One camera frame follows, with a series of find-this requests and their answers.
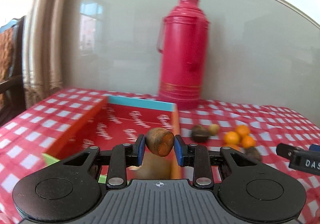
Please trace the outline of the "red thermos flask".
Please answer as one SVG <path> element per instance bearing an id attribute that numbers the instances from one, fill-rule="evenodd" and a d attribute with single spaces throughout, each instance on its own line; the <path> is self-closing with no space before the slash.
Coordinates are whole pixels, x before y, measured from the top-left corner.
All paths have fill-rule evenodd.
<path id="1" fill-rule="evenodd" d="M 157 49 L 162 55 L 158 96 L 180 110 L 200 102 L 209 21 L 199 0 L 178 0 L 163 18 Z"/>

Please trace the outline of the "dark wooden wicker chair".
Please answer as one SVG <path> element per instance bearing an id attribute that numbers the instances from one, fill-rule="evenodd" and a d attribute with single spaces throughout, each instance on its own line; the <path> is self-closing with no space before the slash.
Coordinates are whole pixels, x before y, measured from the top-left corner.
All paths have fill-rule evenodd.
<path id="1" fill-rule="evenodd" d="M 22 77 L 25 17 L 1 27 L 1 125 L 26 110 Z"/>

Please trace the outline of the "dark brown mangosteen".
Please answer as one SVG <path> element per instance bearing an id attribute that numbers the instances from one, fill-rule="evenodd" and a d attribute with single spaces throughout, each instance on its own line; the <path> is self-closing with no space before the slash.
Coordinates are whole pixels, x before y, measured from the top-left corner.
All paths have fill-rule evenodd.
<path id="1" fill-rule="evenodd" d="M 245 149 L 245 154 L 255 160 L 262 161 L 262 156 L 256 147 L 249 147 Z"/>

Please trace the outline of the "colourful cardboard box tray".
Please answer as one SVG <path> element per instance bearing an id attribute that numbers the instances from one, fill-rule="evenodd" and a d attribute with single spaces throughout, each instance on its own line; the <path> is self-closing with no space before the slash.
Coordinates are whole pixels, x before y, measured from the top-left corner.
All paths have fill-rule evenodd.
<path id="1" fill-rule="evenodd" d="M 107 96 L 74 123 L 67 123 L 62 134 L 43 152 L 43 158 L 46 165 L 51 165 L 91 146 L 111 150 L 120 143 L 135 143 L 140 134 L 156 127 L 179 134 L 176 104 Z"/>

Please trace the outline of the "small tan longan fruit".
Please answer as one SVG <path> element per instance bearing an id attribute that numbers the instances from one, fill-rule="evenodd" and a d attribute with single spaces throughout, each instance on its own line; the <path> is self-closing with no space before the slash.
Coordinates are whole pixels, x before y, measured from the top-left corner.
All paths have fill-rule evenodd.
<path id="1" fill-rule="evenodd" d="M 210 134 L 212 136 L 217 136 L 219 134 L 219 131 L 220 131 L 220 126 L 218 124 L 211 124 L 208 127 L 208 130 L 209 130 L 209 132 L 210 132 Z"/>

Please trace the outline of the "yellow-orange mandarin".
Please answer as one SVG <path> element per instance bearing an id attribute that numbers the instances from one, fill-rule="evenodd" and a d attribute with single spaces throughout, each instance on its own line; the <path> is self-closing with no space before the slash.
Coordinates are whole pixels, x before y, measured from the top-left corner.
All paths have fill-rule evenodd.
<path id="1" fill-rule="evenodd" d="M 223 140 L 226 144 L 238 145 L 241 141 L 241 136 L 234 131 L 225 133 Z"/>

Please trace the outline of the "red white checkered tablecloth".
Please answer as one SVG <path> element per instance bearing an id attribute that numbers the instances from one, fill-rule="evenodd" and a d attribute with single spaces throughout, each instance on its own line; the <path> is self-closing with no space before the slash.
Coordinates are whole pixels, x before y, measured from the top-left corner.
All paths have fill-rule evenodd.
<path id="1" fill-rule="evenodd" d="M 1 223 L 18 223 L 13 204 L 14 185 L 25 175 L 44 166 L 43 152 L 62 134 L 67 123 L 74 123 L 96 101 L 113 96 L 112 91 L 66 89 L 39 102 L 1 128 Z M 319 127 L 300 113 L 284 107 L 224 103 L 204 100 L 193 110 L 181 110 L 180 134 L 189 141 L 195 124 L 218 124 L 217 136 L 207 147 L 217 151 L 224 134 L 246 125 L 256 142 L 263 162 L 296 178 L 306 189 L 307 199 L 299 219 L 315 223 L 319 210 L 319 177 L 289 168 L 288 160 L 276 154 L 276 146 L 286 143 L 303 149 L 319 143 Z"/>

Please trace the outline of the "orange mandarin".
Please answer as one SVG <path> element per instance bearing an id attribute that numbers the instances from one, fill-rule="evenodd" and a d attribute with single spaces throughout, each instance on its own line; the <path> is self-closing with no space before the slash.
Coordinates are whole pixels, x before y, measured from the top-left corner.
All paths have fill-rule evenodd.
<path id="1" fill-rule="evenodd" d="M 244 149 L 248 149 L 250 147 L 255 147 L 255 140 L 252 136 L 246 135 L 241 139 L 241 146 Z"/>
<path id="2" fill-rule="evenodd" d="M 250 134 L 250 129 L 246 125 L 238 125 L 235 128 L 235 132 L 240 136 L 240 137 L 245 137 Z"/>
<path id="3" fill-rule="evenodd" d="M 239 151 L 239 152 L 242 152 L 242 148 L 239 147 L 239 146 L 237 146 L 237 145 L 234 145 L 234 144 L 225 144 L 225 146 L 226 146 L 226 147 L 230 147 L 230 148 L 232 148 L 232 149 L 234 149 L 234 150 L 237 150 L 237 151 Z"/>

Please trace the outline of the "half-peeled small orange fruit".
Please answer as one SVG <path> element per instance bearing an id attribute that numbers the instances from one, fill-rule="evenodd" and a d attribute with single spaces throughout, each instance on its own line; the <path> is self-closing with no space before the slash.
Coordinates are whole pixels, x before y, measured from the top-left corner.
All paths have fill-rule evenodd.
<path id="1" fill-rule="evenodd" d="M 166 157 L 174 146 L 174 134 L 165 128 L 152 128 L 146 134 L 146 146 L 157 156 Z"/>

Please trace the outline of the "beige curtain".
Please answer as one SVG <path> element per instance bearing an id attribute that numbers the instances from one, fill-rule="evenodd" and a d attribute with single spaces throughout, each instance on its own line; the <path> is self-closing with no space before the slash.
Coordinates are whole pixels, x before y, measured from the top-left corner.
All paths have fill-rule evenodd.
<path id="1" fill-rule="evenodd" d="M 25 17 L 22 76 L 29 108 L 62 89 L 61 26 L 65 0 L 33 0 Z"/>

